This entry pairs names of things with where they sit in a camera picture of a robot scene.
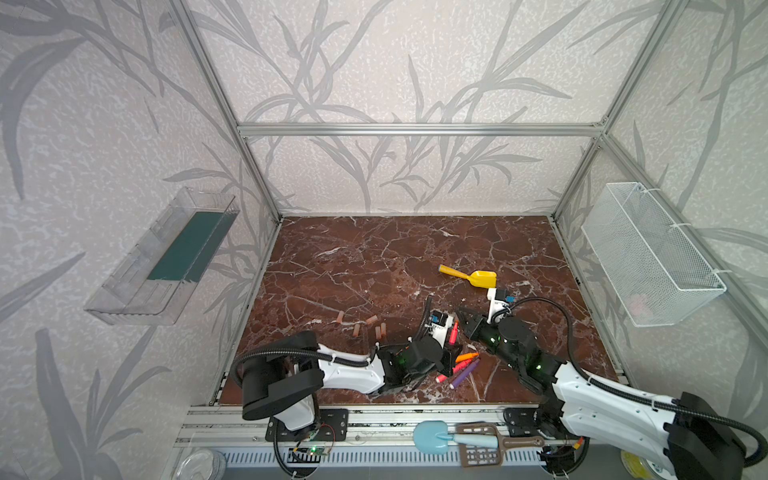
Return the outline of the red pink marker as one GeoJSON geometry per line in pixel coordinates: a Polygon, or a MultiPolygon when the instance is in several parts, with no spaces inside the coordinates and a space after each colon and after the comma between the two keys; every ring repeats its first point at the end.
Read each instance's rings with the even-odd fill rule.
{"type": "Polygon", "coordinates": [[[449,344],[450,345],[455,345],[456,344],[457,338],[458,338],[458,334],[459,334],[459,330],[460,330],[459,323],[457,321],[454,321],[453,324],[452,324],[452,328],[451,328],[450,336],[449,336],[449,344]]]}

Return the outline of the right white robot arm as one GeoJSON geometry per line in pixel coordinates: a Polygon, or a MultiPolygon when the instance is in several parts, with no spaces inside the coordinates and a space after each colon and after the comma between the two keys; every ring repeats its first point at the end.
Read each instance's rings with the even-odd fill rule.
{"type": "Polygon", "coordinates": [[[460,307],[463,333],[511,368],[541,399],[540,430],[611,444],[677,479],[739,479],[767,457],[758,430],[722,417],[702,398],[654,395],[542,350],[528,325],[502,309],[492,316],[460,307]]]}

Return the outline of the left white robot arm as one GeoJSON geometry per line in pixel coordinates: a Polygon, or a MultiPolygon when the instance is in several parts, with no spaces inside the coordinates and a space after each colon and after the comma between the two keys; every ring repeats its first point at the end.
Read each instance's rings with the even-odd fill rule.
{"type": "Polygon", "coordinates": [[[322,429],[342,440],[341,416],[321,419],[318,391],[349,390],[369,397],[400,393],[433,372],[451,374],[460,352],[449,334],[429,333],[352,354],[322,345],[314,332],[305,331],[240,355],[229,378],[241,390],[242,419],[269,421],[269,440],[299,440],[322,429]]]}

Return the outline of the right pink marker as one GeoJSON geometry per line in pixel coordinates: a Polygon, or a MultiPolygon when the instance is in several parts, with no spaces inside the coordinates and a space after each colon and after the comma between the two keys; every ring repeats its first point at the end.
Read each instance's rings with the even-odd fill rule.
{"type": "Polygon", "coordinates": [[[445,374],[438,375],[437,378],[436,378],[436,382],[437,383],[444,382],[445,380],[450,378],[452,375],[455,375],[455,374],[459,373],[460,371],[464,370],[465,368],[467,368],[472,362],[473,362],[473,359],[468,359],[468,360],[464,360],[464,361],[456,364],[453,367],[451,374],[449,374],[449,375],[445,375],[445,374]]]}

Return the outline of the right orange marker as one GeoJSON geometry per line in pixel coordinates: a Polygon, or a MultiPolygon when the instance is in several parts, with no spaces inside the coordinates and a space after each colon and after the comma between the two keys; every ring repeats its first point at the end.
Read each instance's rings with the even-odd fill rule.
{"type": "Polygon", "coordinates": [[[478,356],[479,356],[479,353],[476,353],[476,352],[475,353],[461,354],[461,355],[459,355],[456,358],[455,363],[458,364],[458,363],[461,363],[461,362],[464,362],[464,361],[467,361],[467,360],[474,359],[475,357],[478,357],[478,356]]]}

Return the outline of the purple marker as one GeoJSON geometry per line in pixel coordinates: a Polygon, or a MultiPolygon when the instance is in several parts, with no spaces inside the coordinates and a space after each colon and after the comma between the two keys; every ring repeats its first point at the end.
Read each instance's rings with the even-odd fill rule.
{"type": "Polygon", "coordinates": [[[477,367],[479,362],[480,362],[480,358],[475,357],[470,363],[468,363],[467,366],[459,372],[456,378],[451,381],[450,388],[452,390],[457,389],[461,385],[461,383],[464,382],[470,376],[470,374],[477,367]]]}

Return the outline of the yellow toy scoop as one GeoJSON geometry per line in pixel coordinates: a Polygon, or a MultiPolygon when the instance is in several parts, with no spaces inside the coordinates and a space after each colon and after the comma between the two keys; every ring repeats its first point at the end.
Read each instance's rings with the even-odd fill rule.
{"type": "Polygon", "coordinates": [[[438,271],[451,277],[466,280],[476,288],[492,289],[497,286],[497,274],[495,272],[477,270],[471,274],[465,274],[446,265],[440,265],[438,271]]]}

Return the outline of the clear glass bowl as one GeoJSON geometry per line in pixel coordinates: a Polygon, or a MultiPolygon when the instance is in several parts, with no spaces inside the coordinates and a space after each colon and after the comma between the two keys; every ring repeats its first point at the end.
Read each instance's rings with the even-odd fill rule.
{"type": "Polygon", "coordinates": [[[218,451],[201,448],[175,468],[173,480],[222,480],[226,471],[226,458],[218,451]]]}

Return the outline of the aluminium front rail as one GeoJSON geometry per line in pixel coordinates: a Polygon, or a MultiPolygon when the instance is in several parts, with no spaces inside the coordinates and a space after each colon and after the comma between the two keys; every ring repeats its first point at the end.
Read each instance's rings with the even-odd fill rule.
{"type": "MultiPolygon", "coordinates": [[[[335,429],[344,440],[336,446],[407,446],[415,426],[426,420],[443,420],[449,427],[464,423],[491,423],[503,434],[508,427],[503,412],[508,404],[353,404],[346,405],[347,420],[335,429]]],[[[173,446],[181,448],[266,447],[269,419],[246,421],[238,406],[192,407],[187,412],[173,446]]]]}

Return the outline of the clear plastic wall shelf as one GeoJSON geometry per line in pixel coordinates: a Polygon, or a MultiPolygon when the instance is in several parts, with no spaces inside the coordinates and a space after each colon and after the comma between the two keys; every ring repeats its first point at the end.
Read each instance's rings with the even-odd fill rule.
{"type": "Polygon", "coordinates": [[[181,188],[84,310],[113,326],[175,324],[239,213],[233,194],[181,188]]]}

